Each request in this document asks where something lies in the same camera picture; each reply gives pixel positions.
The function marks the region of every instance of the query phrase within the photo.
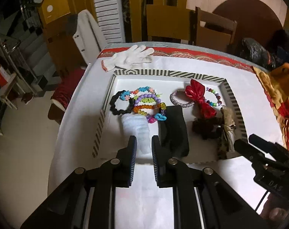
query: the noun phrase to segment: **red tablecloth border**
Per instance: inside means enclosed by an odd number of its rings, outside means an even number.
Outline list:
[[[120,47],[103,50],[98,58],[102,57],[111,57],[117,52],[122,52],[127,50],[129,47]],[[220,56],[217,54],[211,54],[206,52],[193,51],[189,49],[178,49],[171,47],[152,47],[155,51],[152,54],[153,56],[164,56],[164,57],[175,57],[175,58],[186,58],[186,59],[198,59],[212,63],[219,63],[227,66],[231,66],[238,69],[243,69],[254,73],[250,65],[244,64],[242,62],[236,61],[231,58]]]

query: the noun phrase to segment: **red ribbon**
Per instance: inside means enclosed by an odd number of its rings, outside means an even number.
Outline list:
[[[216,116],[216,111],[205,102],[205,86],[198,81],[191,79],[191,85],[186,87],[185,93],[191,100],[198,102],[200,105],[200,113],[205,119],[210,119]]]

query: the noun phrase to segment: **chair backrest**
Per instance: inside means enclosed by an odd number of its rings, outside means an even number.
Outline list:
[[[233,43],[237,22],[203,11],[199,7],[196,7],[195,18],[195,45],[226,52],[228,45]],[[201,21],[206,23],[205,27],[200,25]]]
[[[192,18],[194,11],[165,5],[147,5],[147,35],[174,39],[194,39]]]

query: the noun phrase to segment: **white shutter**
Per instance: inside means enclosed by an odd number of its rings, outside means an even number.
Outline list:
[[[94,0],[98,25],[108,43],[125,42],[121,0]]]

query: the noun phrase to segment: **blue heart charm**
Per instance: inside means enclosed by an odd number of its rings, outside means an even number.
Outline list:
[[[155,114],[154,118],[157,119],[158,121],[165,121],[167,119],[167,117],[159,113]]]

